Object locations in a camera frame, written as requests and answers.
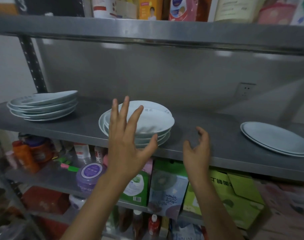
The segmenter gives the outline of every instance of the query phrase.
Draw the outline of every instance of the left hand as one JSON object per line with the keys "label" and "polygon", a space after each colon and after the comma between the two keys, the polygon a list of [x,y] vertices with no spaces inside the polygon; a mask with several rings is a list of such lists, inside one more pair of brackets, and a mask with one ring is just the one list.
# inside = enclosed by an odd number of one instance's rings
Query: left hand
{"label": "left hand", "polygon": [[126,117],[129,102],[130,99],[126,96],[119,113],[118,102],[116,99],[113,99],[108,153],[108,171],[113,172],[115,176],[120,176],[126,181],[126,184],[137,176],[158,146],[157,134],[155,134],[143,150],[136,149],[134,144],[135,131],[138,119],[143,111],[143,106],[140,105],[140,107],[134,111],[127,123]]}

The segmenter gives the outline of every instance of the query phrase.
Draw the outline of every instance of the purple jar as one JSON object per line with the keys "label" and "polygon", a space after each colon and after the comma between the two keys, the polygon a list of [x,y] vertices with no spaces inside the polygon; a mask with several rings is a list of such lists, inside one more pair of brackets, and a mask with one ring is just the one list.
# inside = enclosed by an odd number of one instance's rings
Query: purple jar
{"label": "purple jar", "polygon": [[91,193],[103,173],[106,171],[106,166],[99,163],[85,165],[76,173],[77,185],[82,192]]}

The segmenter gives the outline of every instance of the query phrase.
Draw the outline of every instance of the gray wall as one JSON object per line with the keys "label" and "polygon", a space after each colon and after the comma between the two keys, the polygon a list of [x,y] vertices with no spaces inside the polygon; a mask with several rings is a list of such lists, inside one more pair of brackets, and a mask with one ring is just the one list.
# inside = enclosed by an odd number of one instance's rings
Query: gray wall
{"label": "gray wall", "polygon": [[[77,41],[38,42],[50,90],[304,123],[304,57]],[[255,83],[238,101],[239,82]]]}

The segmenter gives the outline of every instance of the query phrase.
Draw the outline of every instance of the hand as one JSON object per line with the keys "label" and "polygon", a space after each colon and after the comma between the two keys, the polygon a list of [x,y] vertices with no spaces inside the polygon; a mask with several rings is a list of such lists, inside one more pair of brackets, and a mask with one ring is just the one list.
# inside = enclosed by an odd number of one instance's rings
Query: hand
{"label": "hand", "polygon": [[210,165],[210,137],[201,127],[196,127],[199,135],[199,145],[191,148],[189,141],[183,143],[183,163],[189,177],[189,181],[194,184],[200,178],[208,177]]}
{"label": "hand", "polygon": [[113,172],[115,176],[121,177],[122,180],[126,182],[126,185],[131,179],[137,176],[157,149],[157,134],[151,138],[150,143],[143,150],[136,149],[134,144],[135,131],[138,119],[143,111],[143,106],[140,105],[140,107],[134,111],[127,123],[126,117],[129,102],[130,99],[126,96],[119,113],[118,102],[116,99],[113,99],[108,153],[108,171]]}

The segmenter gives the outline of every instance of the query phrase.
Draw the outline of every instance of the orange bottle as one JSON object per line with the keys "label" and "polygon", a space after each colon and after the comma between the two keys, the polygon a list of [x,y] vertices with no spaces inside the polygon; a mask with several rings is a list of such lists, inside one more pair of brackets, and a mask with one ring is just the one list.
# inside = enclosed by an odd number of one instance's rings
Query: orange bottle
{"label": "orange bottle", "polygon": [[14,141],[12,143],[15,156],[21,164],[31,173],[39,171],[40,166],[34,161],[31,149],[28,145],[23,144],[22,141]]}

